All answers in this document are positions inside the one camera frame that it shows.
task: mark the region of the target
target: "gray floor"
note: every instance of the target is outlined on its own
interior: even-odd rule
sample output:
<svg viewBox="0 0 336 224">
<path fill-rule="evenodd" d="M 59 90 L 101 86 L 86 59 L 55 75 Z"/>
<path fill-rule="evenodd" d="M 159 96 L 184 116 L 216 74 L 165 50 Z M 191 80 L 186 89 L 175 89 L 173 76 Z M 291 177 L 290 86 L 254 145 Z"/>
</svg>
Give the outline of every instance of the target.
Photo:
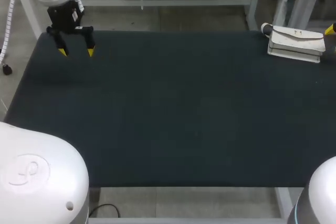
<svg viewBox="0 0 336 224">
<path fill-rule="evenodd" d="M 9 0 L 0 0 L 0 41 L 5 29 Z M 258 22 L 269 22 L 272 11 L 260 14 Z M 41 19 L 48 25 L 45 8 Z M 204 31 L 246 30 L 244 11 L 239 7 L 190 8 L 87 8 L 84 25 L 99 30 Z M 7 63 L 13 75 L 0 77 L 0 121 L 22 77 L 34 49 L 35 37 L 24 10 L 17 3 Z M 292 190 L 293 199 L 300 188 Z M 102 188 L 93 189 L 91 206 L 113 203 L 122 217 L 194 217 L 194 218 L 272 218 L 279 217 L 274 190 L 271 188 Z M 98 217 L 116 217 L 114 209 L 99 210 Z"/>
</svg>

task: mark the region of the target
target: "black cable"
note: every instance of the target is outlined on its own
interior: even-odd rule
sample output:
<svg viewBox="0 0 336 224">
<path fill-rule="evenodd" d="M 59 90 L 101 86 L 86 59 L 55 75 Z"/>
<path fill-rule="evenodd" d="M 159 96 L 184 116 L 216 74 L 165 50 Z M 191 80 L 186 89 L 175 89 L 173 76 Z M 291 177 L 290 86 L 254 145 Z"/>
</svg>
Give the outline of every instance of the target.
<svg viewBox="0 0 336 224">
<path fill-rule="evenodd" d="M 99 208 L 104 207 L 104 206 L 112 206 L 112 207 L 114 207 L 116 209 L 116 211 L 117 211 L 118 218 L 121 218 L 120 217 L 119 209 L 114 204 L 103 204 L 103 205 L 100 205 L 98 207 L 93 208 L 92 211 L 89 214 L 89 217 L 91 217 Z"/>
</svg>

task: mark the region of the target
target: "dark green mat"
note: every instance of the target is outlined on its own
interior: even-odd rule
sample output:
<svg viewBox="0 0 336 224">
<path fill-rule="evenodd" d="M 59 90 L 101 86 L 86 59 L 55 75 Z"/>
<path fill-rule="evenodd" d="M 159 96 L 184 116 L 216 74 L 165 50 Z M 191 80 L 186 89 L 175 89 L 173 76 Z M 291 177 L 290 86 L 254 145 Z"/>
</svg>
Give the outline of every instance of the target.
<svg viewBox="0 0 336 224">
<path fill-rule="evenodd" d="M 336 156 L 336 65 L 266 54 L 261 33 L 43 34 L 6 122 L 59 136 L 90 185 L 304 186 Z"/>
</svg>

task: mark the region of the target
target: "logo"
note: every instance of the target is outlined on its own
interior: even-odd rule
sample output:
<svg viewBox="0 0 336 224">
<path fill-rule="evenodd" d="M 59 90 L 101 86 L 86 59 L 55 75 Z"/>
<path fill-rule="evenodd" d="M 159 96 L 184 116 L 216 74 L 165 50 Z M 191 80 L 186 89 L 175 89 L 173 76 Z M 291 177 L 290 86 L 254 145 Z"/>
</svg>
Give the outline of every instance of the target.
<svg viewBox="0 0 336 224">
<path fill-rule="evenodd" d="M 17 156 L 1 175 L 3 186 L 18 194 L 33 193 L 48 181 L 48 162 L 33 154 Z"/>
</svg>

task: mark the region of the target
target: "yellow object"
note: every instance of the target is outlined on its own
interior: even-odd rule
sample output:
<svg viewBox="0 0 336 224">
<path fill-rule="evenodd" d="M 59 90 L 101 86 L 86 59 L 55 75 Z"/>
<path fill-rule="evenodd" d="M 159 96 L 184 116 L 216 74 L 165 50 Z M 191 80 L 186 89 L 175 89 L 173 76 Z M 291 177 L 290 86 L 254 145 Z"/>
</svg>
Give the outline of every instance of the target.
<svg viewBox="0 0 336 224">
<path fill-rule="evenodd" d="M 332 24 L 325 32 L 325 35 L 330 35 L 330 34 L 334 34 L 335 33 L 335 28 L 334 28 L 334 24 Z"/>
<path fill-rule="evenodd" d="M 67 56 L 67 54 L 65 53 L 65 50 L 63 48 L 58 48 L 58 51 L 60 51 L 64 56 Z"/>
<path fill-rule="evenodd" d="M 94 47 L 94 48 L 92 48 L 92 49 L 88 49 L 88 52 L 89 52 L 89 55 L 90 55 L 90 57 L 92 57 L 92 55 L 93 55 L 93 52 L 94 52 L 94 49 L 95 49 L 95 47 Z"/>
</svg>

